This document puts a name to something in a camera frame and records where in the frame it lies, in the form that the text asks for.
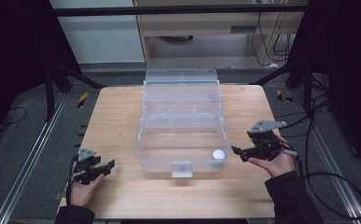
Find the person's left hand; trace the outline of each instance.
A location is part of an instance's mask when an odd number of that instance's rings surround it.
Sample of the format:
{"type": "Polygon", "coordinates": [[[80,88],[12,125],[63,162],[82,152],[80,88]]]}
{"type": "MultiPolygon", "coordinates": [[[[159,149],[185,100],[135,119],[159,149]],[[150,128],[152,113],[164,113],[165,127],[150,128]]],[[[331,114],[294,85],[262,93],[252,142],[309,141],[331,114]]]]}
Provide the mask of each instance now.
{"type": "Polygon", "coordinates": [[[99,175],[94,181],[88,185],[83,185],[77,181],[72,184],[72,191],[70,194],[70,204],[80,207],[85,207],[90,202],[93,192],[104,181],[104,175],[99,175]]]}

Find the small white cap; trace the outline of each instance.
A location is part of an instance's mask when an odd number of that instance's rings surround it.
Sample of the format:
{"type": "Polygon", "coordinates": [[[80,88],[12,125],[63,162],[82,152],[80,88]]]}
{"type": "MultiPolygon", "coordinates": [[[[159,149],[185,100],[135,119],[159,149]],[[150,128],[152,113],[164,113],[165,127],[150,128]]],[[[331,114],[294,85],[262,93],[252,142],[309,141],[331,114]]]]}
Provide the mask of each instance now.
{"type": "Polygon", "coordinates": [[[214,159],[217,159],[217,160],[222,160],[226,157],[226,154],[224,153],[223,150],[221,149],[216,149],[214,152],[213,152],[213,158],[214,159]]]}

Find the black sleeve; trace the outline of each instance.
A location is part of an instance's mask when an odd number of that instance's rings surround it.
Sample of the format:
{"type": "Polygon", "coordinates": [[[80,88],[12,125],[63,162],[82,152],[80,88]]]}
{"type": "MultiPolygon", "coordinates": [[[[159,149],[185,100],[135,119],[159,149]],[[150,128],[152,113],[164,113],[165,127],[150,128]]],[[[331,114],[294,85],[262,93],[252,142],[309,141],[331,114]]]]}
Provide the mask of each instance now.
{"type": "Polygon", "coordinates": [[[88,208],[67,205],[59,209],[55,224],[92,224],[95,214],[88,208]]]}
{"type": "Polygon", "coordinates": [[[274,203],[275,224],[323,223],[295,171],[271,178],[265,185],[274,203]]]}

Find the gray floor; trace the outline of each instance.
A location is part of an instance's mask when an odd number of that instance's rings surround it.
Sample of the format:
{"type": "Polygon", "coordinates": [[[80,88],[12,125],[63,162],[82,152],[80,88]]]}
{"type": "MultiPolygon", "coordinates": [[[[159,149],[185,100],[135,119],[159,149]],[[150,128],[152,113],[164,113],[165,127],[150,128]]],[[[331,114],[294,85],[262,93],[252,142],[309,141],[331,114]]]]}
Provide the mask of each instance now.
{"type": "MultiPolygon", "coordinates": [[[[235,36],[194,36],[188,42],[168,42],[160,38],[154,41],[150,68],[215,68],[221,83],[249,83],[266,76],[274,68],[262,66],[253,57],[253,50],[247,38],[235,36]]],[[[106,73],[85,74],[93,80],[107,85],[141,85],[145,71],[116,71],[106,73]]],[[[301,87],[287,90],[283,81],[286,75],[274,79],[264,87],[270,102],[272,112],[277,120],[293,123],[302,118],[301,87]],[[295,102],[290,103],[277,98],[277,90],[283,92],[284,97],[290,97],[295,102]]],[[[29,180],[25,183],[16,206],[10,211],[10,220],[20,220],[23,223],[52,223],[59,205],[58,192],[61,192],[65,181],[69,161],[78,151],[88,124],[99,90],[94,90],[72,80],[73,89],[70,93],[56,92],[56,99],[63,99],[62,112],[58,117],[49,139],[45,143],[36,161],[29,180]],[[87,91],[89,97],[82,108],[76,108],[80,95],[87,91]]],[[[321,94],[313,91],[313,96],[321,94]]],[[[13,183],[28,160],[44,126],[46,116],[44,86],[20,94],[13,102],[14,109],[8,112],[6,122],[20,121],[4,125],[0,131],[0,207],[10,193],[13,183]]],[[[351,144],[347,140],[341,125],[338,123],[336,111],[330,112],[329,106],[323,107],[315,114],[316,125],[309,141],[308,163],[310,172],[326,171],[335,166],[344,176],[349,178],[361,189],[361,158],[352,156],[351,144]],[[322,137],[328,154],[326,157],[322,137]]],[[[307,123],[301,122],[289,129],[281,130],[281,134],[291,142],[301,155],[305,164],[305,137],[291,137],[306,133],[307,123]]],[[[314,177],[313,185],[325,201],[335,209],[347,214],[346,197],[338,194],[341,184],[334,184],[330,177],[314,177]]],[[[361,202],[357,194],[356,201],[361,202]]],[[[361,223],[345,220],[330,212],[315,200],[316,206],[324,218],[325,223],[361,223]]],[[[249,220],[250,223],[269,223],[266,218],[249,220]]]]}

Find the black pole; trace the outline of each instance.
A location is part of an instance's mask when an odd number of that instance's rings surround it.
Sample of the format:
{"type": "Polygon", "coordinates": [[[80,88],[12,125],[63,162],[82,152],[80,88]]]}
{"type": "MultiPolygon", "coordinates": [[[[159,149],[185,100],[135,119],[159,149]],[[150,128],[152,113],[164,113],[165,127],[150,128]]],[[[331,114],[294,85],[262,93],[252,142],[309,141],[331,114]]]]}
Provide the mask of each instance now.
{"type": "Polygon", "coordinates": [[[308,4],[278,5],[211,5],[211,6],[169,6],[169,7],[96,7],[96,8],[54,8],[53,10],[28,11],[39,15],[57,17],[237,13],[237,12],[296,12],[305,11],[308,4]]]}

